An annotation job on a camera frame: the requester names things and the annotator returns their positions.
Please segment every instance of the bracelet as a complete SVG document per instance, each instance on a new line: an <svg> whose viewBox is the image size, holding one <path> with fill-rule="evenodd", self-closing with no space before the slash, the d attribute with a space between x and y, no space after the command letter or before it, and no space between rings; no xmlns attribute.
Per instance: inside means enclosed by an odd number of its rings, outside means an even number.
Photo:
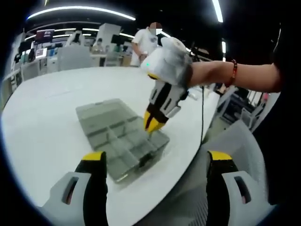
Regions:
<svg viewBox="0 0 301 226"><path fill-rule="evenodd" d="M231 86L231 85L234 83L235 78L236 78L237 62L236 62L236 60L232 60L232 63L234 64L234 65L233 65L232 76L231 76L229 82L228 82L228 83L225 83L225 86L226 86L227 88L228 88L229 86Z"/></svg>

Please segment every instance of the ceiling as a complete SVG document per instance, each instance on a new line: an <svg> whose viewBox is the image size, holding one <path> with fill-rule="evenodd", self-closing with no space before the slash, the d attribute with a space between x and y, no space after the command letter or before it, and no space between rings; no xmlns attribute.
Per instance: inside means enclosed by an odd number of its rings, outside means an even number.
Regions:
<svg viewBox="0 0 301 226"><path fill-rule="evenodd" d="M103 23L118 24L123 33L135 35L137 29L159 22L164 32L179 38L188 48L194 43L206 49L207 57L213 60L222 59L224 40L227 60L234 58L244 64L269 63L279 32L278 11L272 0L219 0L223 23L217 20L212 0L187 0L185 4L175 0L48 0L46 6L44 2L41 0L34 12L59 6L92 6L124 13L136 20L91 10L60 10L27 20L26 31L47 24L84 21L94 23L85 27L96 29ZM57 24L51 28L70 26Z"/></svg>

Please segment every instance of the display table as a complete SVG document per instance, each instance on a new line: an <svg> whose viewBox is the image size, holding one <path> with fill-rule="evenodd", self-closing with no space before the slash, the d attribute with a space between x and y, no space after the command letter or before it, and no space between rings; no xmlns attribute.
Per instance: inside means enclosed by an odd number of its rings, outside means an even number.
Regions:
<svg viewBox="0 0 301 226"><path fill-rule="evenodd" d="M98 67L56 72L23 82L2 114L8 160L30 200L42 206L50 188L91 152L75 108L119 98L143 117L154 80L140 68ZM219 95L204 103L204 136ZM110 226L131 226L147 215L174 187L195 156L201 137L202 99L188 97L162 131L169 136L162 159L127 186L108 176Z"/></svg>

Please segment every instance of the round table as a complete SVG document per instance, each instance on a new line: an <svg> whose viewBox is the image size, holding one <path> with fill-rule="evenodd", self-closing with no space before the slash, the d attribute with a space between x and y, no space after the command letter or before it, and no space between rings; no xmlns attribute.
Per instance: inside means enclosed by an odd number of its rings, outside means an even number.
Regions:
<svg viewBox="0 0 301 226"><path fill-rule="evenodd" d="M125 67L62 71L23 82L2 113L2 132L11 169L33 204L42 206L50 188L92 151L76 107L119 98L143 117L153 86L140 68ZM204 135L218 99L214 92L205 98ZM201 101L180 102L181 111L162 128L170 142L153 167L126 187L107 177L110 226L142 219L180 179L200 143Z"/></svg>

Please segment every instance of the clear plastic box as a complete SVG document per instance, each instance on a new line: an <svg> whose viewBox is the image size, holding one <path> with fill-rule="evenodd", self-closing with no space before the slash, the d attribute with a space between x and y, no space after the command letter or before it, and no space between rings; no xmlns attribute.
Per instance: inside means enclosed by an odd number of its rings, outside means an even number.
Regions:
<svg viewBox="0 0 301 226"><path fill-rule="evenodd" d="M169 142L161 131L144 131L143 118L120 99L77 107L76 113L93 150L106 152L115 182L155 159Z"/></svg>

